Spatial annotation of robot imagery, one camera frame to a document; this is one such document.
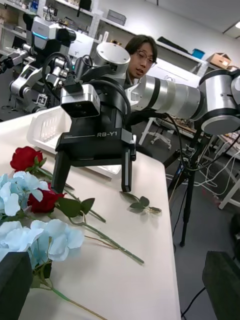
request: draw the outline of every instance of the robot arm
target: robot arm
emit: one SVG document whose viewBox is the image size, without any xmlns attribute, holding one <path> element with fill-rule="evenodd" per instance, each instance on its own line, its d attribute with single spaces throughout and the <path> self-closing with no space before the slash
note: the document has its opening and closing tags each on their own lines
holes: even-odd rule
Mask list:
<svg viewBox="0 0 240 320">
<path fill-rule="evenodd" d="M 134 112 L 153 110 L 183 119 L 201 121 L 210 135 L 236 131 L 240 127 L 240 73 L 214 70 L 206 74 L 198 88 L 144 76 L 126 90 Z"/>
<path fill-rule="evenodd" d="M 122 47 L 103 42 L 96 49 L 92 67 L 80 77 L 78 68 L 75 74 L 68 73 L 60 105 L 71 116 L 72 124 L 56 146 L 51 185 L 56 192 L 63 191 L 71 166 L 119 164 L 122 190 L 131 191 L 132 161 L 136 159 L 135 141 L 127 122 L 131 111 L 201 120 L 202 130 L 211 135 L 239 128 L 238 72 L 212 71 L 201 79 L 199 88 L 145 76 L 124 91 L 129 61 Z"/>
</svg>

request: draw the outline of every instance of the ceiling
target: ceiling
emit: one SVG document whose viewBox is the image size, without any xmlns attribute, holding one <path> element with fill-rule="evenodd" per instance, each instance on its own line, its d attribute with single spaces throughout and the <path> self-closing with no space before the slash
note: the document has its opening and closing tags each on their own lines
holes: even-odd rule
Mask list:
<svg viewBox="0 0 240 320">
<path fill-rule="evenodd" d="M 220 32 L 240 21 L 239 0 L 146 0 Z"/>
</svg>

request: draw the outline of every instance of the white wall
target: white wall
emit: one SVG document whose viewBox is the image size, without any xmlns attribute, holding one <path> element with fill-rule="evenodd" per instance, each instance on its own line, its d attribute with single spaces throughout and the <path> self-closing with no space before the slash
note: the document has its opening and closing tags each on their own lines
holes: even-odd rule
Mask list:
<svg viewBox="0 0 240 320">
<path fill-rule="evenodd" d="M 194 48 L 206 52 L 204 59 L 225 52 L 232 65 L 240 66 L 240 39 L 233 39 L 180 15 L 144 0 L 99 0 L 99 9 L 107 16 L 109 9 L 126 16 L 125 26 L 135 34 L 157 39 L 163 36 L 192 53 Z"/>
</svg>

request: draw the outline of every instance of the white plastic tray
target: white plastic tray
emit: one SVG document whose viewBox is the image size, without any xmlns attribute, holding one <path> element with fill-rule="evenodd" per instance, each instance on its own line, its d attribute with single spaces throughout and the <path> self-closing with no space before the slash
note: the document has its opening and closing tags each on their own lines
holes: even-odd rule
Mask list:
<svg viewBox="0 0 240 320">
<path fill-rule="evenodd" d="M 70 130 L 71 123 L 71 118 L 60 106 L 49 109 L 47 112 L 36 113 L 27 132 L 27 141 L 42 150 L 56 154 L 58 139 L 63 132 Z M 112 179 L 121 177 L 121 165 L 88 166 L 87 168 Z"/>
</svg>

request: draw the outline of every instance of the gray floor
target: gray floor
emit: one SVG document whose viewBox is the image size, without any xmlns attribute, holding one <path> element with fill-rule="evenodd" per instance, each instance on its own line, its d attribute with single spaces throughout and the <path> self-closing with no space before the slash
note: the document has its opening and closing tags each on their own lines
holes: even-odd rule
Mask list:
<svg viewBox="0 0 240 320">
<path fill-rule="evenodd" d="M 133 131 L 139 137 L 145 127 L 145 123 L 140 123 L 134 126 Z M 155 159 L 164 162 L 173 152 L 178 149 L 179 141 L 176 135 L 172 136 L 172 149 L 168 147 L 161 140 L 155 142 L 154 145 L 150 144 L 152 137 L 148 136 L 143 146 L 147 147 Z M 178 163 L 172 164 L 167 168 L 168 174 L 174 174 L 177 169 Z M 220 167 L 212 165 L 211 173 L 217 173 Z M 228 181 L 228 175 L 221 173 L 219 179 L 216 179 L 218 188 L 214 191 L 221 193 Z M 195 181 L 204 181 L 203 175 L 196 174 Z M 182 199 L 186 190 L 186 186 L 181 185 L 175 193 L 174 199 L 171 201 L 171 223 L 172 229 L 177 221 Z M 181 219 L 177 225 L 173 242 L 176 245 L 175 263 L 178 282 L 178 291 L 180 299 L 181 310 L 184 311 L 193 297 L 204 287 L 202 282 L 202 272 L 205 265 L 205 258 L 208 251 L 226 251 L 233 257 L 233 244 L 229 234 L 229 222 L 234 213 L 239 213 L 239 208 L 228 204 L 224 210 L 218 209 L 218 202 L 220 200 L 214 198 L 213 195 L 202 188 L 201 186 L 195 187 L 192 197 L 191 216 L 188 223 L 186 234 L 186 245 L 184 248 L 179 246 L 182 236 L 183 227 L 183 210 Z M 194 302 L 188 313 L 186 314 L 187 320 L 216 320 L 211 302 L 207 292 L 203 292 Z"/>
</svg>

